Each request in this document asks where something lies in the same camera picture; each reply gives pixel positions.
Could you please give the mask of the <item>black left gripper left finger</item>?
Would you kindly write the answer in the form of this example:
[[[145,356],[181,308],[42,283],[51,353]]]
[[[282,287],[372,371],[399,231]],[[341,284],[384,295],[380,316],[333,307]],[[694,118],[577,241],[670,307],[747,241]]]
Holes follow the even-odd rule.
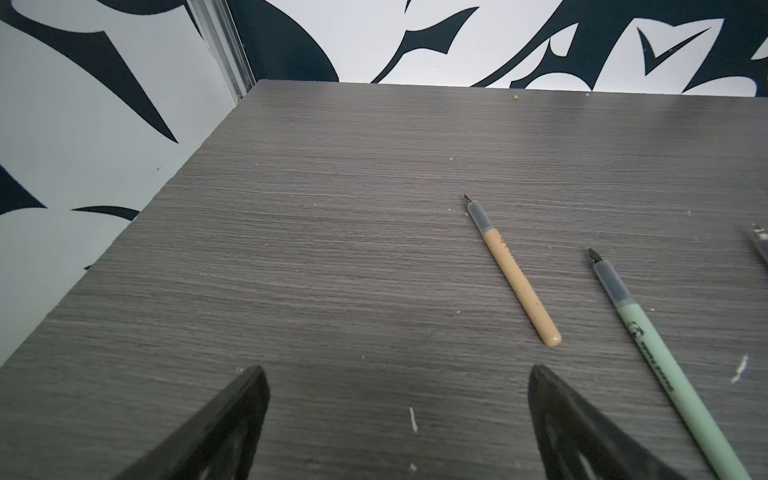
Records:
[[[269,400],[266,374],[253,365],[116,477],[247,479]]]

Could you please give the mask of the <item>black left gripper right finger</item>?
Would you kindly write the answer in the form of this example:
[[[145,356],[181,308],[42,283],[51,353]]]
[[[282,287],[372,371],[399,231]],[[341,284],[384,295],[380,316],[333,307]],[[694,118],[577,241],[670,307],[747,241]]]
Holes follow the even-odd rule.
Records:
[[[544,365],[532,367],[528,405],[549,479],[681,479]]]

